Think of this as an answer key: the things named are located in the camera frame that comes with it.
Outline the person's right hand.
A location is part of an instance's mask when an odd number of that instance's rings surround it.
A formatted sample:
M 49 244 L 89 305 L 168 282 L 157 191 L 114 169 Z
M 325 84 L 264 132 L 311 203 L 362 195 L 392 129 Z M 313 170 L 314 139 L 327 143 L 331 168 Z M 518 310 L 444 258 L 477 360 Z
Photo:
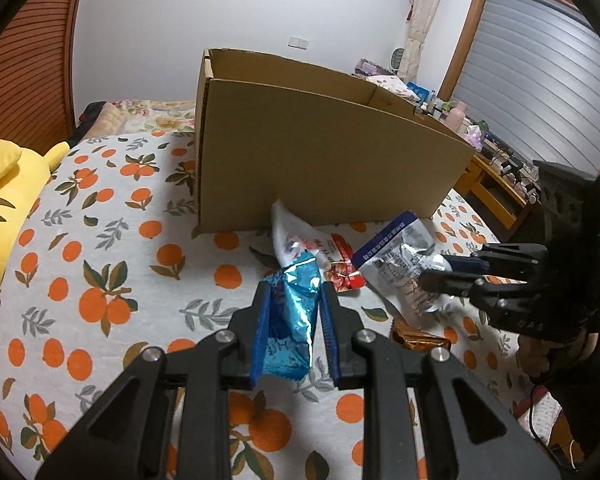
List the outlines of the person's right hand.
M 520 335 L 517 360 L 535 384 L 600 382 L 600 330 L 585 330 L 570 344 L 558 344 Z

